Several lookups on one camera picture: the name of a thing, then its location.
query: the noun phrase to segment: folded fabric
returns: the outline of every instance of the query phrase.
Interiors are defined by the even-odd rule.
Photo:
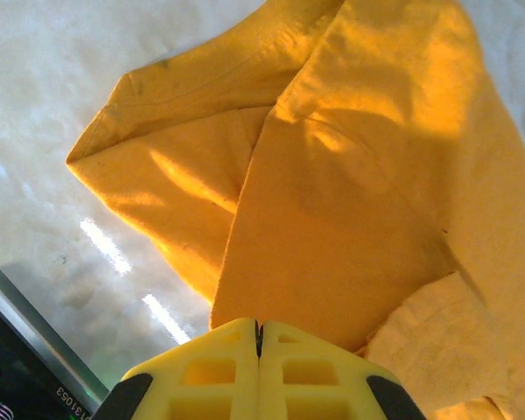
[[[367,350],[404,374],[419,365],[389,353],[389,314],[458,273],[476,310],[452,319],[451,293],[424,310],[487,324],[505,372],[466,387],[479,353],[448,363],[450,395],[421,405],[504,393],[525,416],[525,148],[453,1],[269,0],[125,75],[67,163],[213,302],[212,326],[277,319],[356,351],[387,320]]]

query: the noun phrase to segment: yellow towel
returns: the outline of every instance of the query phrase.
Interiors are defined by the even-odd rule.
[[[212,326],[278,319],[355,351],[458,272],[522,387],[525,149],[454,1],[269,0],[125,75],[67,162]]]

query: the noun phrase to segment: yellow cloth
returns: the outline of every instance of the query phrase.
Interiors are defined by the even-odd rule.
[[[269,0],[125,75],[67,162],[212,326],[278,319],[355,351],[457,271],[506,366],[481,392],[525,412],[525,149],[455,2]]]

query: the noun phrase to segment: cloth fold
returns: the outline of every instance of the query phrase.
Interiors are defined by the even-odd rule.
[[[269,0],[122,77],[67,163],[212,326],[377,330],[428,412],[525,418],[525,148],[455,2]]]

